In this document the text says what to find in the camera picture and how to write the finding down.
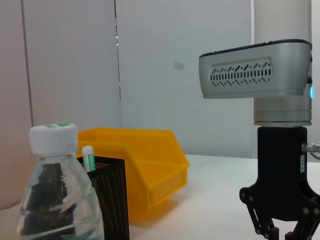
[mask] pen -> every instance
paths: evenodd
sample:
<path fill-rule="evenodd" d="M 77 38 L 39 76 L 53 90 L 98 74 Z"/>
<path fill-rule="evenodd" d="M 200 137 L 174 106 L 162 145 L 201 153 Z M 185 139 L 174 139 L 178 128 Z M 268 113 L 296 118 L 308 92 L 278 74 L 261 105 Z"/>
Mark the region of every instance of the pen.
<path fill-rule="evenodd" d="M 82 148 L 82 157 L 84 170 L 87 173 L 96 170 L 94 148 L 92 146 L 84 146 Z"/>

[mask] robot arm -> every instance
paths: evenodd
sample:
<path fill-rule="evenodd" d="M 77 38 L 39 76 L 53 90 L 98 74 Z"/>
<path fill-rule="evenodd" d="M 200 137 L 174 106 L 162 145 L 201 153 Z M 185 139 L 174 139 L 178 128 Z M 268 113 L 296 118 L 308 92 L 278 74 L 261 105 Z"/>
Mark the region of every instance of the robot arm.
<path fill-rule="evenodd" d="M 285 239 L 311 240 L 320 223 L 320 195 L 307 180 L 307 152 L 320 145 L 307 143 L 303 127 L 312 117 L 311 0 L 255 0 L 254 13 L 255 41 L 276 41 L 200 56 L 202 94 L 254 98 L 258 178 L 239 197 L 255 232 L 279 240 L 272 219 L 297 221 Z"/>

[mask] white table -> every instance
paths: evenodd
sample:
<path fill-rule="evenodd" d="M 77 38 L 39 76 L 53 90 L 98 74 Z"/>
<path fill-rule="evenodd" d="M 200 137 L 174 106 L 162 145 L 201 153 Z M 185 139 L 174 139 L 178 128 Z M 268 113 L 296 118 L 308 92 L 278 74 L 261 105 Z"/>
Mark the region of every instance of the white table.
<path fill-rule="evenodd" d="M 256 159 L 187 155 L 187 186 L 173 195 L 172 208 L 161 218 L 130 225 L 131 240 L 262 240 L 256 235 L 239 190 L 257 180 Z M 320 193 L 320 164 L 308 162 L 308 181 Z M 295 222 L 274 220 L 280 239 Z M 314 240 L 320 239 L 320 229 Z"/>

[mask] water bottle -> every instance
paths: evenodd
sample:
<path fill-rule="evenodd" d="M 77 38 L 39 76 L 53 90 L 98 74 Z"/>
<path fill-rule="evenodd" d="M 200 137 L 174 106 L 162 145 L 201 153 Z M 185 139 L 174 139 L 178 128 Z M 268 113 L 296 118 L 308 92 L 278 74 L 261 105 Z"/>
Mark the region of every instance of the water bottle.
<path fill-rule="evenodd" d="M 76 126 L 35 126 L 29 135 L 36 162 L 21 200 L 21 239 L 103 240 L 99 201 L 76 159 Z"/>

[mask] yellow storage box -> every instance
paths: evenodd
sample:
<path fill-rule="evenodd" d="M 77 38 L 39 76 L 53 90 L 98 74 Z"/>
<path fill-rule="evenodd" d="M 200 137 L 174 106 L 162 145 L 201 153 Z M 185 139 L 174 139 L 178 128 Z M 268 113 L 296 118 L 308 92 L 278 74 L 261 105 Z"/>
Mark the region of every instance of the yellow storage box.
<path fill-rule="evenodd" d="M 124 159 L 129 220 L 135 221 L 187 184 L 189 162 L 168 130 L 94 128 L 80 131 L 78 146 L 94 155 Z"/>

